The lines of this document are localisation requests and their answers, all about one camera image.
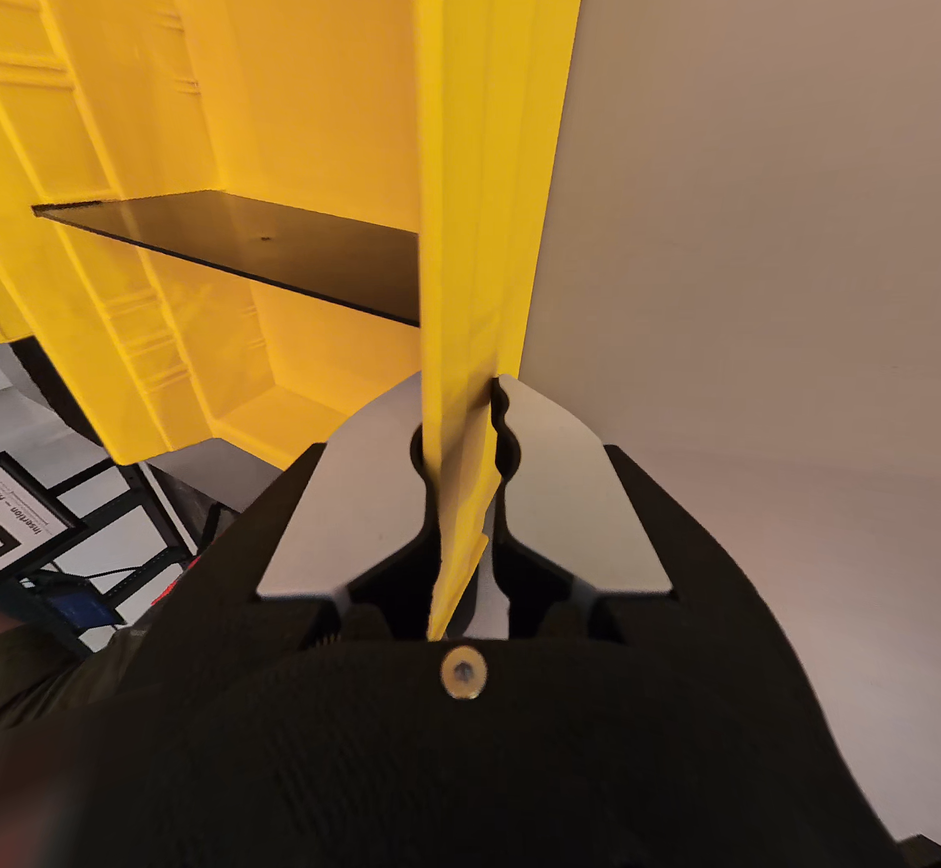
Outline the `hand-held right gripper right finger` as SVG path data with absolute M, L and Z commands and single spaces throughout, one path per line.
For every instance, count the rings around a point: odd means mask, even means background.
M 601 439 L 517 378 L 494 385 L 510 541 L 596 595 L 672 592 Z

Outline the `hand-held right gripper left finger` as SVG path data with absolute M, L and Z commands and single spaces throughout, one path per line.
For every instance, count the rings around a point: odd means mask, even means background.
M 333 432 L 258 583 L 260 599 L 352 603 L 370 571 L 417 540 L 427 501 L 411 456 L 420 424 L 417 372 Z

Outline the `yellow plastic bin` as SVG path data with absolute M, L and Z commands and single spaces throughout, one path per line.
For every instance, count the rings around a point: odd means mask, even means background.
M 34 335 L 111 455 L 216 437 L 291 463 L 421 370 L 441 639 L 497 488 L 489 382 L 520 372 L 582 0 L 2 0 L 2 341 Z M 221 192 L 418 235 L 418 329 L 35 205 Z

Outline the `black bin divider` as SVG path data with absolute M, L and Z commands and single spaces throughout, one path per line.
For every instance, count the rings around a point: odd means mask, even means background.
M 420 325 L 418 236 L 221 191 L 40 203 L 34 215 L 100 237 Z

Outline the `blue box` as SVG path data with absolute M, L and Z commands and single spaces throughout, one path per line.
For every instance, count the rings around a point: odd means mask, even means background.
M 54 573 L 39 585 L 41 597 L 77 631 L 124 626 L 126 621 L 86 578 Z

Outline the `black framed marker sign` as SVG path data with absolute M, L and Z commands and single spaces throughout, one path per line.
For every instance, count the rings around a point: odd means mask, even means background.
M 1 452 L 1 580 L 41 568 L 81 541 L 85 522 Z

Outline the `olive green shirt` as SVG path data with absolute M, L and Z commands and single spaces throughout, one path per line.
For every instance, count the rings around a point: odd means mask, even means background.
M 113 697 L 157 614 L 154 606 L 83 659 L 40 627 L 3 614 L 1 731 Z

